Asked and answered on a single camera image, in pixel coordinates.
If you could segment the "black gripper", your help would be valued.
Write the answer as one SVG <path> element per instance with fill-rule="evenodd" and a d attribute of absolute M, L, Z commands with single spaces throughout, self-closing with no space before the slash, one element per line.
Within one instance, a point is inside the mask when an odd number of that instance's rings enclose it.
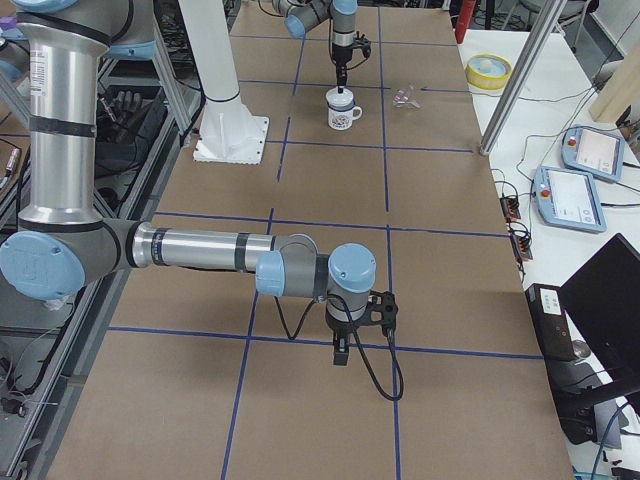
<path fill-rule="evenodd" d="M 341 46 L 332 43 L 330 46 L 330 57 L 336 70 L 336 89 L 338 94 L 342 94 L 342 87 L 347 85 L 348 63 L 352 60 L 353 53 L 350 46 Z"/>
<path fill-rule="evenodd" d="M 364 324 L 362 319 L 341 321 L 330 314 L 325 320 L 333 332 L 333 365 L 347 366 L 349 360 L 349 336 Z"/>

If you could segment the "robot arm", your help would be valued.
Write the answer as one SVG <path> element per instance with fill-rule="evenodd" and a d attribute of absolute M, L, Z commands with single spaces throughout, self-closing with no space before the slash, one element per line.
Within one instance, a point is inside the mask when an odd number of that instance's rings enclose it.
<path fill-rule="evenodd" d="M 1 270 L 20 293 L 54 300 L 106 275 L 149 265 L 237 271 L 260 294 L 324 303 L 334 361 L 382 307 L 376 261 L 363 245 L 330 254 L 307 235 L 185 231 L 105 218 L 93 204 L 97 73 L 113 48 L 155 51 L 149 1 L 19 1 L 30 47 L 31 192 L 18 230 L 1 247 Z"/>
<path fill-rule="evenodd" d="M 336 87 L 339 93 L 347 85 L 348 63 L 356 48 L 356 12 L 358 4 L 352 0 L 289 1 L 273 0 L 274 10 L 284 17 L 289 34 L 303 39 L 307 33 L 327 20 L 330 27 L 330 58 L 335 66 Z"/>

